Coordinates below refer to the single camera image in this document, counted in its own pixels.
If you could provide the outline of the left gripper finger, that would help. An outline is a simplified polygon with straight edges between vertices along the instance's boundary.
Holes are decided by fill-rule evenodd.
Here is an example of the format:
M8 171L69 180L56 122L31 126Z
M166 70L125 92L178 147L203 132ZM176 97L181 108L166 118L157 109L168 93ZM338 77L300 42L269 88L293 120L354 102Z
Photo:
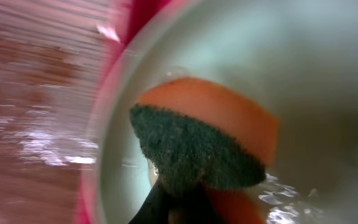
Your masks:
M128 224L168 224L171 196L157 179L141 208Z

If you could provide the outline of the light blue plate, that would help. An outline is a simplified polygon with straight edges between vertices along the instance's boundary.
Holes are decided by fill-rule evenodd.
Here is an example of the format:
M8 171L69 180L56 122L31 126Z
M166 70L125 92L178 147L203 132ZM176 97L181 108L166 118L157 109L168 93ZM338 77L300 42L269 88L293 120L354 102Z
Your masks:
M267 223L358 223L358 1L170 3L125 49L93 112L99 153L88 211L127 223L150 191L128 118L144 90L208 79L280 122L267 180L246 190Z

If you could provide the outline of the green and orange sponge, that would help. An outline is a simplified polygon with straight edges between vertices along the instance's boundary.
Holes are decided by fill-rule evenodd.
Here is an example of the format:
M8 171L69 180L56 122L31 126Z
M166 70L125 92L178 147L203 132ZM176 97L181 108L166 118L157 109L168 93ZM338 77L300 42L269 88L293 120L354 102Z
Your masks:
M179 78L157 85L129 111L143 155L172 204L168 223L259 224L243 189L266 178L278 120L217 83Z

